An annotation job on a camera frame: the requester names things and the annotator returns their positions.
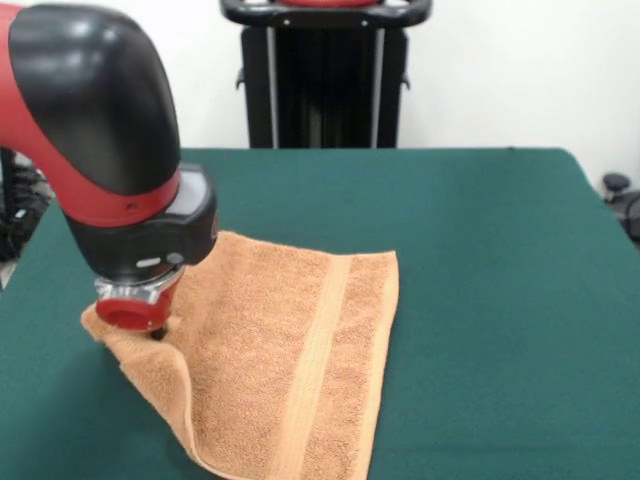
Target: orange towel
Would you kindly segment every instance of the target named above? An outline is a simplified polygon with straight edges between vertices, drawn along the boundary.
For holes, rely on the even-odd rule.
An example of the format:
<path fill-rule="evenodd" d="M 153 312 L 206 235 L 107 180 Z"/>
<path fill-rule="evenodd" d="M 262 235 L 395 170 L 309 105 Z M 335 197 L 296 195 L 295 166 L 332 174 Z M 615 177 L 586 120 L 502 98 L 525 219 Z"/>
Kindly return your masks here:
<path fill-rule="evenodd" d="M 188 268 L 161 342 L 82 322 L 229 479 L 364 479 L 398 300 L 394 252 L 332 255 L 222 232 Z"/>

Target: floor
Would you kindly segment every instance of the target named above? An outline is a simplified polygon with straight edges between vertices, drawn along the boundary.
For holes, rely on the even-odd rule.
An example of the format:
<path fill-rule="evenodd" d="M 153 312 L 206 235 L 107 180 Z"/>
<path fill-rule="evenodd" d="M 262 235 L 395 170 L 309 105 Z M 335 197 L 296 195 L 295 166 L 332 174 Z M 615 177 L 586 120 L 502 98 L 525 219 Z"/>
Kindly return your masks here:
<path fill-rule="evenodd" d="M 11 278 L 17 264 L 17 261 L 0 263 L 0 287 L 2 287 L 0 290 L 4 290 L 9 283 L 9 278 Z"/>

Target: green table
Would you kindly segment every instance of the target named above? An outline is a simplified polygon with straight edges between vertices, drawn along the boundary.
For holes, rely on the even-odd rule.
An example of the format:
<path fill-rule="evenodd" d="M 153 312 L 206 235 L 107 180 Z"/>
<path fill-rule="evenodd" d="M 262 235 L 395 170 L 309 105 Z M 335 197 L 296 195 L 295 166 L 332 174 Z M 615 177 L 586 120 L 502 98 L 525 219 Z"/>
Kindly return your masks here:
<path fill-rule="evenodd" d="M 640 258 L 570 155 L 184 159 L 217 179 L 224 229 L 397 250 L 371 479 L 640 478 Z M 210 478 L 80 327 L 92 279 L 51 208 L 0 298 L 0 478 Z"/>

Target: white wall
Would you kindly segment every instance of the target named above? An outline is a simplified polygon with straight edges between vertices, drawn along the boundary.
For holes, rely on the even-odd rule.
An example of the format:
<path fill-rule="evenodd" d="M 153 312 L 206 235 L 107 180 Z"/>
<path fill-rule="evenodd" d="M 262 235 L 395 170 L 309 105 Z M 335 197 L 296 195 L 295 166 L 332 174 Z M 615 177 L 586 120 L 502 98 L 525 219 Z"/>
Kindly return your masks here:
<path fill-rule="evenodd" d="M 241 27 L 217 0 L 96 2 L 156 43 L 183 145 L 247 146 Z M 639 0 L 435 0 L 410 40 L 401 147 L 561 146 L 594 184 L 609 170 L 640 183 Z"/>

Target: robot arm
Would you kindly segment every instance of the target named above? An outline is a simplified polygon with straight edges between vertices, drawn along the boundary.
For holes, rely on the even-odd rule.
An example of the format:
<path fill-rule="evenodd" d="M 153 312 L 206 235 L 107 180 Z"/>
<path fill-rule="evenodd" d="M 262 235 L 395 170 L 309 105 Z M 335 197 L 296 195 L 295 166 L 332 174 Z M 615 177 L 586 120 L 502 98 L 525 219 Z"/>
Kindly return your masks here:
<path fill-rule="evenodd" d="M 47 176 L 97 309 L 121 328 L 164 325 L 185 265 L 216 240 L 216 195 L 180 164 L 173 99 L 151 40 L 127 16 L 0 4 L 0 145 Z"/>

